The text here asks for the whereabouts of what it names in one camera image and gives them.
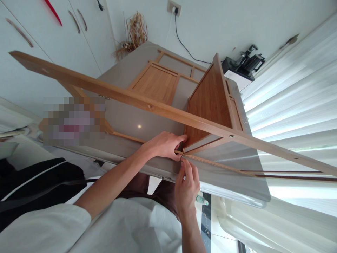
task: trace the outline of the coffee machine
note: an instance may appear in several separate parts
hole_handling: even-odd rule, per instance
[[[249,58],[247,61],[245,61],[245,63],[241,65],[238,71],[243,74],[249,73],[252,71],[257,72],[265,62],[266,62],[265,58],[262,57],[262,54],[259,54],[259,55],[256,54],[252,56],[251,58]]]
[[[249,57],[250,57],[251,52],[254,51],[254,50],[258,50],[258,48],[257,48],[256,45],[252,44],[252,45],[247,49],[246,52],[242,52],[242,51],[241,51],[241,52],[240,52],[240,58],[239,58],[237,61],[235,61],[235,62],[231,62],[231,65],[232,65],[233,67],[236,67],[236,68],[241,67],[243,64],[245,64],[245,62],[247,62],[247,60],[248,60]]]

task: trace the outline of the hand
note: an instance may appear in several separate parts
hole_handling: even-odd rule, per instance
[[[196,218],[195,201],[200,190],[198,168],[186,159],[181,160],[181,169],[176,179],[175,197],[181,222]]]
[[[178,149],[180,142],[186,142],[187,135],[177,136],[173,133],[162,132],[153,139],[142,145],[142,149],[149,152],[149,156],[161,156],[180,161],[181,155],[176,154],[174,150]]]

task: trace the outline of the dried grass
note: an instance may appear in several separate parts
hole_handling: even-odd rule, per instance
[[[148,40],[144,16],[138,11],[131,19],[126,21],[126,26],[128,32],[127,41],[119,42],[120,48],[113,54],[118,61]]]

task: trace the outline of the brown pants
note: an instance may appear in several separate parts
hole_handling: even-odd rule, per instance
[[[178,220],[176,198],[174,196],[175,183],[162,180],[152,195],[147,194],[150,176],[137,173],[124,190],[117,196],[118,198],[145,197],[152,199],[171,211]]]

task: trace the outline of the person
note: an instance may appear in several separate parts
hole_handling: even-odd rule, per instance
[[[200,190],[198,169],[174,152],[186,140],[186,135],[162,132],[104,174],[73,205],[20,216],[0,233],[0,252],[205,253],[194,205]],[[139,171],[155,156],[181,161],[181,169],[175,184],[162,180],[147,195],[148,176]]]

